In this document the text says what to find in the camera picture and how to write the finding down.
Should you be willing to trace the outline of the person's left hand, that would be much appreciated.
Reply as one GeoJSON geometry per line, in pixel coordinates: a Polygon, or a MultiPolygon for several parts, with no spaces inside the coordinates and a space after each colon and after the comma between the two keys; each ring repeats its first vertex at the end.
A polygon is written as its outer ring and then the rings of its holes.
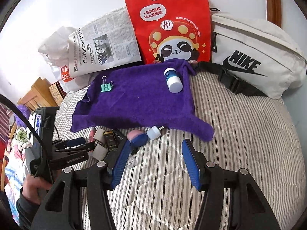
{"type": "Polygon", "coordinates": [[[39,190],[48,191],[51,189],[51,187],[52,184],[42,177],[35,177],[28,174],[23,183],[22,195],[26,200],[40,205],[42,200],[39,196],[39,190]]]}

